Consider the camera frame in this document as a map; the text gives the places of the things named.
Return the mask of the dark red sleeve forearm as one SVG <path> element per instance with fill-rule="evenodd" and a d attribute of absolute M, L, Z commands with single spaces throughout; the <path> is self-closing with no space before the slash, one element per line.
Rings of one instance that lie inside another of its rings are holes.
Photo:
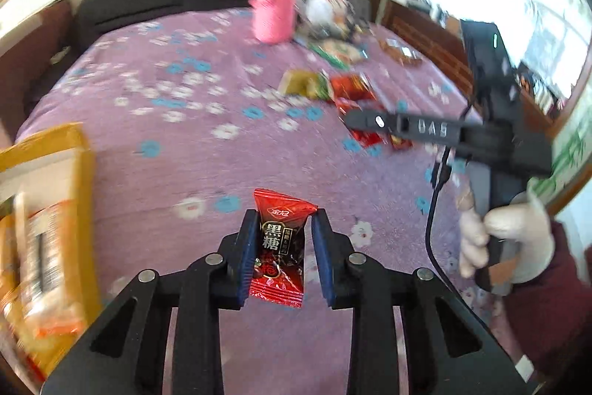
<path fill-rule="evenodd" d="M 557 377 L 579 356 L 591 361 L 591 287 L 577 276 L 564 228 L 551 222 L 555 254 L 545 271 L 505 298 L 511 330 L 534 367 Z"/>

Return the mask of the white gloved right hand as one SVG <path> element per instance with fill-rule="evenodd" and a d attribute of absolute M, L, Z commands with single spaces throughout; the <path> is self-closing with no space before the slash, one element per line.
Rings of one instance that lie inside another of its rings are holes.
<path fill-rule="evenodd" d="M 494 208 L 482 217 L 475 211 L 472 190 L 458 197 L 460 211 L 460 267 L 465 279 L 475 276 L 490 260 L 487 244 L 496 237 L 520 245 L 516 266 L 511 270 L 511 282 L 524 284 L 540 276 L 548 268 L 555 252 L 551 221 L 545 207 L 528 193 L 517 196 L 517 201 Z"/>

